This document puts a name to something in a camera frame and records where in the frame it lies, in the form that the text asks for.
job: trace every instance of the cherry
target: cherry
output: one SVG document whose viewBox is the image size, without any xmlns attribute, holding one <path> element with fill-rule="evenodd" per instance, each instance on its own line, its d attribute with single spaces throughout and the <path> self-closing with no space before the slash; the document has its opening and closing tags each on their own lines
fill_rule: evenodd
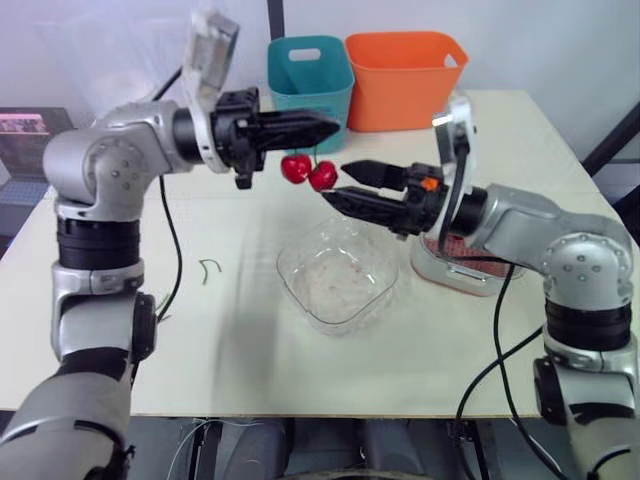
<svg viewBox="0 0 640 480">
<path fill-rule="evenodd" d="M 287 155 L 280 162 L 280 170 L 291 183 L 302 183 L 311 173 L 311 159 L 304 153 Z"/>
<path fill-rule="evenodd" d="M 316 192 L 333 188 L 338 180 L 338 172 L 333 162 L 323 160 L 309 175 L 309 183 Z"/>
</svg>

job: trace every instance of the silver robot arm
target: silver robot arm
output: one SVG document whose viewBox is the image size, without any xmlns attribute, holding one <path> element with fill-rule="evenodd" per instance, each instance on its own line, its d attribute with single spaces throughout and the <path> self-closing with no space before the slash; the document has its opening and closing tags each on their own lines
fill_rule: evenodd
<svg viewBox="0 0 640 480">
<path fill-rule="evenodd" d="M 442 168 L 400 168 L 361 160 L 342 169 L 370 187 L 405 191 L 402 201 L 360 187 L 323 193 L 345 215 L 406 237 L 448 232 L 466 244 L 535 270 L 544 278 L 547 356 L 534 364 L 541 415 L 566 425 L 584 477 L 640 478 L 638 347 L 631 333 L 631 239 L 619 223 L 566 212 L 537 194 L 500 185 L 455 188 L 456 163 L 475 166 L 471 110 L 453 98 L 434 119 Z"/>
<path fill-rule="evenodd" d="M 547 421 L 568 428 L 583 478 L 594 471 L 601 479 L 640 478 L 638 346 L 630 330 L 625 228 L 491 185 L 467 241 L 544 277 L 547 356 L 534 362 L 538 408 Z"/>
<path fill-rule="evenodd" d="M 0 477 L 123 478 L 133 365 L 155 346 L 154 299 L 138 292 L 144 194 L 188 171 L 172 102 L 132 104 L 54 138 L 44 166 L 58 192 L 51 343 L 60 368 L 7 426 Z"/>
<path fill-rule="evenodd" d="M 256 88 L 219 96 L 237 25 L 219 15 L 196 24 L 183 66 L 189 110 L 126 105 L 46 148 L 58 193 L 51 344 L 60 368 L 0 439 L 2 479 L 126 477 L 132 375 L 155 348 L 155 301 L 138 290 L 139 219 L 153 180 L 206 163 L 215 173 L 234 170 L 238 188 L 248 189 L 266 151 L 312 147 L 339 129 L 310 111 L 260 113 Z"/>
</svg>

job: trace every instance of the clear plastic container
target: clear plastic container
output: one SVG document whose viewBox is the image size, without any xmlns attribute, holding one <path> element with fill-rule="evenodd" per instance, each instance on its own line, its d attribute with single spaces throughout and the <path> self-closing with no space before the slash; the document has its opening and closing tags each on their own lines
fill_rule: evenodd
<svg viewBox="0 0 640 480">
<path fill-rule="evenodd" d="M 371 227 L 341 218 L 285 247 L 277 269 L 315 328 L 344 335 L 379 313 L 390 299 L 398 279 L 391 251 Z"/>
</svg>

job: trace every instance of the table surface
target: table surface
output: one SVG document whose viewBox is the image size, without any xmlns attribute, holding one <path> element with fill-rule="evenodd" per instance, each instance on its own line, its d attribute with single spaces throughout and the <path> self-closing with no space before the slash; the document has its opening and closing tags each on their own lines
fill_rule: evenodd
<svg viewBox="0 0 640 480">
<path fill-rule="evenodd" d="M 568 210 L 617 218 L 525 92 L 468 93 L 478 128 L 475 185 L 528 189 Z M 341 338 L 314 330 L 285 295 L 275 258 L 296 235 L 336 213 L 309 185 L 282 179 L 281 157 L 282 152 L 268 155 L 251 191 L 236 190 L 231 175 L 214 175 L 203 166 L 166 179 L 184 276 L 171 317 L 159 325 L 157 349 L 140 368 L 132 413 L 453 416 L 467 384 L 495 358 L 495 296 L 478 298 L 419 279 L 409 266 L 409 242 L 392 242 L 401 258 L 402 287 L 384 317 Z M 350 132 L 347 147 L 330 158 L 398 165 L 438 161 L 431 130 Z M 344 177 L 339 185 L 349 183 Z M 143 290 L 160 301 L 172 288 L 176 259 L 155 183 L 141 223 Z M 206 285 L 203 258 L 222 267 L 222 273 L 210 269 Z M 635 245 L 634 258 L 638 265 Z M 57 368 L 49 346 L 49 268 L 55 259 L 53 199 L 47 196 L 0 262 L 1 409 L 17 408 Z M 639 277 L 636 270 L 636 285 Z M 633 302 L 637 312 L 637 297 Z M 541 279 L 527 272 L 514 280 L 503 305 L 503 349 L 544 318 Z M 538 339 L 508 362 L 523 415 L 537 414 L 532 361 L 542 354 Z M 479 386 L 466 413 L 508 414 L 497 372 Z"/>
</svg>

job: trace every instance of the black cable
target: black cable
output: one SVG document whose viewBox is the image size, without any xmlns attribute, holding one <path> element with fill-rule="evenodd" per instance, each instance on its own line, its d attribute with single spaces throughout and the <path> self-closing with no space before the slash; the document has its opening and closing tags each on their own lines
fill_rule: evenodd
<svg viewBox="0 0 640 480">
<path fill-rule="evenodd" d="M 180 75 L 182 75 L 182 67 L 173 72 L 173 74 L 167 79 L 167 81 L 164 82 L 164 84 L 158 89 L 155 95 L 151 97 L 151 101 L 155 102 L 164 97 L 164 94 L 167 93 L 167 90 L 169 90 L 174 83 L 176 83 L 176 80 L 180 78 Z"/>
<path fill-rule="evenodd" d="M 153 95 L 153 97 L 151 98 L 151 101 L 155 102 L 160 100 L 164 96 L 164 94 L 167 93 L 167 91 L 171 88 L 171 86 L 174 83 L 176 83 L 176 80 L 180 78 L 181 74 L 182 74 L 182 67 L 178 68 L 175 72 L 173 72 L 173 74 L 167 79 L 167 81 L 164 82 L 164 84 L 160 87 L 160 89 Z M 164 185 L 164 175 L 160 175 L 159 181 L 160 181 L 160 198 L 162 200 L 162 207 L 164 208 L 164 213 L 167 217 L 167 223 L 169 223 L 169 229 L 171 230 L 171 237 L 173 238 L 173 244 L 176 247 L 176 257 L 178 258 L 178 273 L 176 274 L 176 280 L 173 285 L 173 290 L 171 291 L 171 294 L 169 295 L 167 302 L 162 307 L 160 314 L 157 316 L 158 321 L 161 321 L 164 318 L 165 314 L 167 313 L 167 310 L 169 310 L 169 307 L 171 306 L 171 303 L 173 302 L 173 299 L 175 298 L 176 294 L 178 293 L 178 289 L 180 288 L 180 282 L 182 280 L 182 250 L 180 249 L 180 241 L 178 240 L 178 235 L 173 225 L 171 212 L 169 212 L 169 205 L 167 204 L 167 195 L 165 192 L 165 185 Z M 131 385 L 133 385 L 133 382 L 136 379 L 139 365 L 140 365 L 139 362 L 136 362 L 133 365 L 133 369 L 131 370 Z"/>
<path fill-rule="evenodd" d="M 160 181 L 160 198 L 162 199 L 162 208 L 164 208 L 164 213 L 167 217 L 167 223 L 169 224 L 169 230 L 171 230 L 171 237 L 173 238 L 173 244 L 176 247 L 176 257 L 178 259 L 178 271 L 176 273 L 175 283 L 173 284 L 173 290 L 171 291 L 171 294 L 169 295 L 169 298 L 167 299 L 166 303 L 162 307 L 162 310 L 160 310 L 160 313 L 158 314 L 158 321 L 161 322 L 165 314 L 169 310 L 169 307 L 173 303 L 173 300 L 176 298 L 176 295 L 178 294 L 178 290 L 180 289 L 180 282 L 182 280 L 182 250 L 180 249 L 180 241 L 178 240 L 176 227 L 173 224 L 173 219 L 171 218 L 171 212 L 169 211 L 169 205 L 167 203 L 167 195 L 165 192 L 165 185 L 164 185 L 164 175 L 160 175 L 159 181 Z"/>
<path fill-rule="evenodd" d="M 512 355 L 518 353 L 520 350 L 522 350 L 524 347 L 538 338 L 541 334 L 542 327 L 538 328 L 535 332 L 522 340 L 511 350 L 507 351 L 502 358 L 506 360 Z M 456 452 L 458 453 L 458 458 L 460 459 L 460 463 L 462 464 L 462 469 L 464 470 L 464 473 L 467 475 L 467 478 L 469 478 L 469 480 L 475 480 L 475 477 L 471 472 L 471 468 L 469 467 L 469 463 L 467 462 L 467 457 L 465 457 L 464 451 L 462 450 L 462 442 L 460 441 L 460 434 L 462 432 L 462 414 L 464 413 L 464 407 L 467 405 L 467 401 L 469 401 L 471 394 L 476 389 L 478 384 L 497 366 L 498 360 L 494 360 L 489 365 L 487 365 L 478 375 L 476 375 L 476 377 L 471 381 L 464 394 L 462 395 L 462 399 L 458 404 L 458 410 L 456 411 L 456 418 L 454 421 L 454 428 L 456 430 L 456 435 L 454 437 L 454 447 L 456 449 Z"/>
<path fill-rule="evenodd" d="M 593 470 L 587 473 L 587 480 L 598 480 L 600 478 L 600 475 L 598 475 L 598 470 L 600 470 L 600 468 L 609 460 L 613 460 L 614 458 L 619 457 L 620 455 L 624 455 L 625 453 L 631 453 L 631 449 L 623 448 L 621 450 L 616 450 L 615 452 L 608 453 L 607 455 L 602 457 L 600 460 L 598 460 L 598 463 L 596 463 L 595 467 L 593 467 Z"/>
<path fill-rule="evenodd" d="M 507 293 L 507 288 L 509 283 L 511 282 L 511 278 L 513 277 L 513 272 L 515 270 L 515 265 L 510 265 L 509 270 L 507 271 L 507 276 L 504 279 L 504 283 L 502 284 L 502 288 L 500 289 L 500 293 L 498 294 L 498 300 L 496 301 L 496 308 L 493 315 L 493 342 L 496 346 L 496 356 L 497 362 L 500 367 L 500 374 L 502 375 L 502 384 L 504 386 L 504 394 L 507 398 L 507 403 L 509 404 L 509 410 L 511 411 L 511 416 L 513 417 L 513 421 L 518 427 L 518 431 L 524 438 L 524 441 L 527 443 L 531 451 L 535 454 L 536 457 L 549 469 L 551 473 L 553 473 L 557 478 L 567 480 L 567 477 L 558 470 L 558 468 L 544 455 L 544 453 L 538 448 L 538 446 L 533 442 L 531 436 L 527 432 L 527 429 L 522 424 L 522 420 L 520 420 L 520 416 L 518 415 L 518 411 L 516 410 L 516 406 L 513 402 L 513 397 L 511 396 L 511 388 L 509 387 L 509 378 L 507 376 L 507 369 L 504 365 L 504 355 L 502 353 L 502 348 L 500 347 L 500 335 L 499 335 L 499 322 L 500 322 L 500 308 L 502 307 L 502 302 L 504 300 L 505 294 Z"/>
</svg>

